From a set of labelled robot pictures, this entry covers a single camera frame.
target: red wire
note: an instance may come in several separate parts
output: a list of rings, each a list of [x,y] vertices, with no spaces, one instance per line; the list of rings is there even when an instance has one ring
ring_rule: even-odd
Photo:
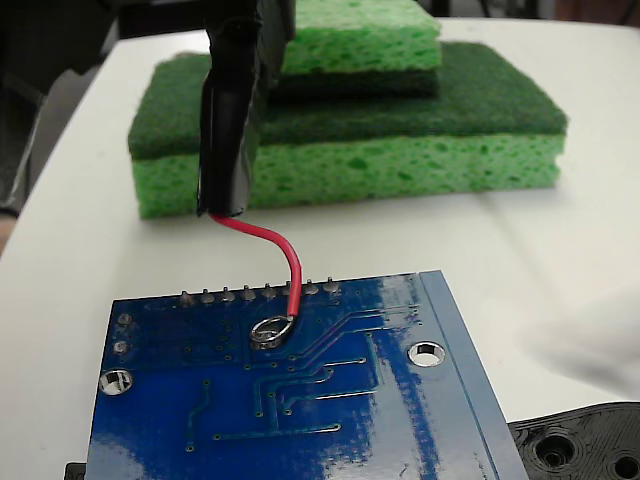
[[[291,291],[289,292],[289,305],[287,306],[287,315],[297,316],[300,308],[300,294],[302,292],[302,265],[296,251],[291,244],[279,233],[266,228],[257,227],[248,223],[241,222],[229,217],[219,215],[211,215],[216,222],[225,227],[233,228],[239,232],[248,233],[254,237],[264,238],[275,243],[282,253],[287,257],[289,268],[291,268]]]

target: black plastic part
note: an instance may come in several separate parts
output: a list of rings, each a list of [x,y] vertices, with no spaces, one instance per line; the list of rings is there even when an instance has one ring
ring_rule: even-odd
[[[640,479],[640,403],[509,424],[531,480]]]
[[[293,0],[208,5],[211,70],[202,88],[198,215],[232,217],[249,204],[268,90],[292,36],[293,8]]]
[[[67,468],[64,469],[64,480],[84,480],[86,470],[86,463],[67,463]]]

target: stacked sponges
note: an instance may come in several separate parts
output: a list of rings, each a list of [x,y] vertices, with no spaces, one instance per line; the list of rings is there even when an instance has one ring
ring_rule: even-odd
[[[298,6],[251,207],[554,184],[566,117],[493,50],[440,45],[409,0]],[[143,217],[195,211],[209,61],[161,64],[145,93],[129,136]]]

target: mounting hole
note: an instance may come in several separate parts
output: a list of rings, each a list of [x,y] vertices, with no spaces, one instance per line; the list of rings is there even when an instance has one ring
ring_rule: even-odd
[[[536,455],[549,468],[560,468],[571,462],[576,451],[566,437],[550,435],[536,446]]]
[[[435,367],[444,357],[444,348],[434,342],[419,342],[409,349],[409,360],[419,367]]]
[[[100,375],[98,388],[109,396],[122,395],[133,386],[133,375],[128,370],[115,368]]]
[[[633,457],[621,457],[616,461],[614,470],[620,478],[638,478],[640,464],[638,464],[638,461]]]

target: table surface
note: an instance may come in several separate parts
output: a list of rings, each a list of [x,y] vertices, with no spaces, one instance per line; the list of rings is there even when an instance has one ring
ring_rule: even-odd
[[[507,421],[639,400],[640,32],[442,23],[443,39],[494,47],[567,112],[557,188],[255,211],[246,220],[283,233],[305,278],[443,270]],[[206,48],[204,33],[117,44],[0,260],[6,478],[61,478],[67,462],[86,458],[113,299],[287,279],[266,242],[206,218],[138,219],[127,150],[136,108],[157,62]]]

